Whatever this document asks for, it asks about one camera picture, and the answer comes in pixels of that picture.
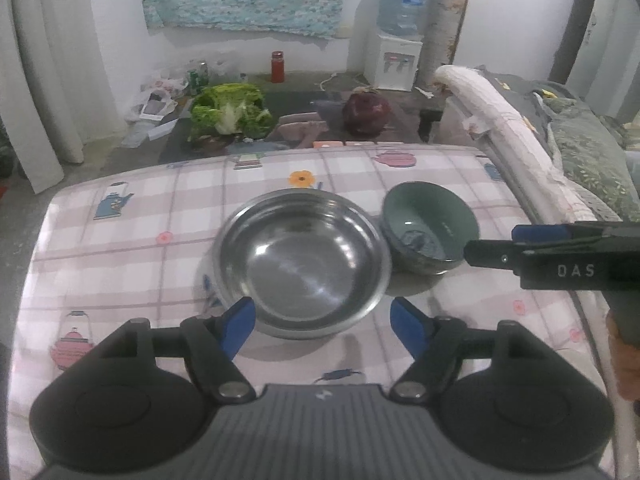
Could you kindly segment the right hand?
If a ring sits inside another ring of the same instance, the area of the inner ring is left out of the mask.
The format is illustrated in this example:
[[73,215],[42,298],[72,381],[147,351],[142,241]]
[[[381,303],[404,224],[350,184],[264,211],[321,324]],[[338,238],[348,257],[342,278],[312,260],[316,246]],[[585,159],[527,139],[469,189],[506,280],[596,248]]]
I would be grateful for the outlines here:
[[627,401],[638,401],[640,399],[639,349],[623,342],[612,312],[608,312],[606,316],[606,328],[617,391]]

